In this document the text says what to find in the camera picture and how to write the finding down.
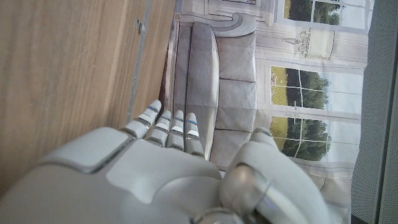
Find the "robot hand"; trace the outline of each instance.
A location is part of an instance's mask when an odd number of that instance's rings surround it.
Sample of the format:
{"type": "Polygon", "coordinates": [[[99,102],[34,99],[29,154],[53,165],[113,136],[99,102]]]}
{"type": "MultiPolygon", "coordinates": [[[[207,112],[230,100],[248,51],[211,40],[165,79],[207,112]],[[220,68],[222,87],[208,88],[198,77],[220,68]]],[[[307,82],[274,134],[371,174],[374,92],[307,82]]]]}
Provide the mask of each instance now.
{"type": "Polygon", "coordinates": [[[157,146],[171,147],[204,158],[203,148],[199,141],[197,118],[193,113],[187,114],[184,126],[182,111],[178,110],[173,120],[171,120],[171,112],[164,111],[155,127],[147,134],[161,106],[160,101],[155,100],[142,114],[127,124],[123,131],[132,134],[135,138],[145,138],[157,146]]]}
{"type": "Polygon", "coordinates": [[[0,223],[329,222],[319,190],[267,129],[222,179],[204,160],[195,115],[184,124],[182,111],[164,111],[151,129],[160,108],[156,100],[121,131],[96,129],[44,157],[0,200],[0,223]]]}
{"type": "Polygon", "coordinates": [[[254,130],[250,141],[235,156],[221,181],[220,199],[223,207],[246,222],[330,222],[318,188],[279,152],[266,128],[254,130]]]}

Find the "tree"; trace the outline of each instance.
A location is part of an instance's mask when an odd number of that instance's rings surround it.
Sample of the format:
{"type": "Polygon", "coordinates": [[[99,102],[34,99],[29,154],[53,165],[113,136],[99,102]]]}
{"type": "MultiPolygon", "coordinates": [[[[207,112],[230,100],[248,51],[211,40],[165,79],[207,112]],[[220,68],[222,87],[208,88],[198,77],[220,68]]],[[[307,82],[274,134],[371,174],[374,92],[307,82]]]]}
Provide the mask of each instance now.
{"type": "MultiPolygon", "coordinates": [[[[317,72],[299,71],[296,69],[287,68],[287,101],[289,106],[301,106],[301,94],[303,95],[303,106],[308,108],[324,109],[327,103],[326,91],[329,86],[329,81],[320,78],[317,72]],[[311,90],[301,90],[299,88],[289,87],[302,87],[311,90]]],[[[309,140],[309,141],[293,141],[286,140],[283,147],[283,153],[287,156],[294,156],[299,145],[300,150],[297,157],[310,161],[318,161],[325,154],[329,148],[328,142],[331,137],[326,133],[327,124],[323,121],[311,119],[288,119],[287,138],[296,140],[309,140]]]]}
{"type": "Polygon", "coordinates": [[[297,157],[310,161],[319,161],[330,147],[331,137],[326,133],[327,124],[323,121],[310,119],[288,120],[287,138],[300,139],[300,130],[302,126],[302,140],[311,141],[293,141],[286,140],[282,152],[286,156],[294,157],[300,145],[297,157]]]}
{"type": "MultiPolygon", "coordinates": [[[[313,1],[311,0],[290,0],[290,1],[291,1],[290,3],[291,7],[289,9],[288,19],[295,21],[311,22],[311,11],[312,11],[313,1]]],[[[313,21],[329,25],[338,25],[340,22],[340,15],[338,14],[339,9],[340,9],[339,4],[316,2],[313,21]]]]}

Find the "grass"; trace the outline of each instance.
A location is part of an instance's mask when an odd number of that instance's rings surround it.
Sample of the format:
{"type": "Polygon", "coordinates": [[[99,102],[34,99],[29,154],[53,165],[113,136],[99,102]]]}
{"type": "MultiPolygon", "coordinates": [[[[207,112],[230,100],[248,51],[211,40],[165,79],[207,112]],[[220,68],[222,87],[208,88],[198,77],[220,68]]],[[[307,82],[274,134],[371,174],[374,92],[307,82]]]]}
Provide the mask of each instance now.
{"type": "MultiPolygon", "coordinates": [[[[274,85],[271,87],[271,101],[275,105],[285,105],[287,106],[287,74],[286,68],[271,67],[271,82],[274,85]]],[[[273,116],[271,118],[271,126],[269,128],[273,137],[286,138],[287,135],[287,118],[273,116]]],[[[285,144],[285,139],[274,139],[278,149],[281,151],[285,144]]]]}
{"type": "Polygon", "coordinates": [[[284,18],[285,19],[289,18],[289,12],[290,12],[291,5],[292,5],[291,0],[285,0],[285,7],[284,7],[284,18]]]}
{"type": "MultiPolygon", "coordinates": [[[[269,127],[273,137],[286,138],[287,135],[287,118],[275,117],[271,118],[271,126],[269,127]]],[[[274,138],[278,149],[281,151],[285,144],[285,139],[274,138]]]]}
{"type": "Polygon", "coordinates": [[[285,105],[287,106],[287,95],[286,86],[287,85],[287,74],[286,68],[271,67],[271,85],[280,85],[271,87],[271,101],[275,105],[285,105]]]}

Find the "sofa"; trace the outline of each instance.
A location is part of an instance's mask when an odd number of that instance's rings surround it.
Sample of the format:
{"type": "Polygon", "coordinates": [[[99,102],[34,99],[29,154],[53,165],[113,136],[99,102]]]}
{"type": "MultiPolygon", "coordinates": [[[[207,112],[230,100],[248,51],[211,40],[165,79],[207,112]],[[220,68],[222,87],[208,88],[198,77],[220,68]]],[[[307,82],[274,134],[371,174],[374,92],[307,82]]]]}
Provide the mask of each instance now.
{"type": "Polygon", "coordinates": [[[173,111],[196,114],[205,158],[221,170],[248,141],[257,110],[256,22],[244,16],[244,32],[204,22],[179,27],[173,111]]]}

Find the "wood grain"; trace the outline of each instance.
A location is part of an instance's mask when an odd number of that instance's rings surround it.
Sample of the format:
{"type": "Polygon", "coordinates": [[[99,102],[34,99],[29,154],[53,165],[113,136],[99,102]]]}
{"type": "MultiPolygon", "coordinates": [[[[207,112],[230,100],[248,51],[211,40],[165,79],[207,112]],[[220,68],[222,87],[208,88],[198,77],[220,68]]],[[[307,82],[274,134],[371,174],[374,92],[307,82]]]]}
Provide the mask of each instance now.
{"type": "Polygon", "coordinates": [[[122,21],[123,33],[119,49],[107,126],[119,129],[126,125],[132,82],[136,69],[140,34],[136,29],[137,20],[144,22],[146,0],[127,1],[127,14],[122,21]]]}
{"type": "Polygon", "coordinates": [[[150,2],[149,18],[137,78],[131,118],[137,117],[158,99],[164,71],[175,0],[150,2]]]}
{"type": "Polygon", "coordinates": [[[135,54],[130,20],[144,3],[0,1],[0,195],[44,154],[107,124],[113,86],[134,70],[134,56],[115,55],[135,54]]]}

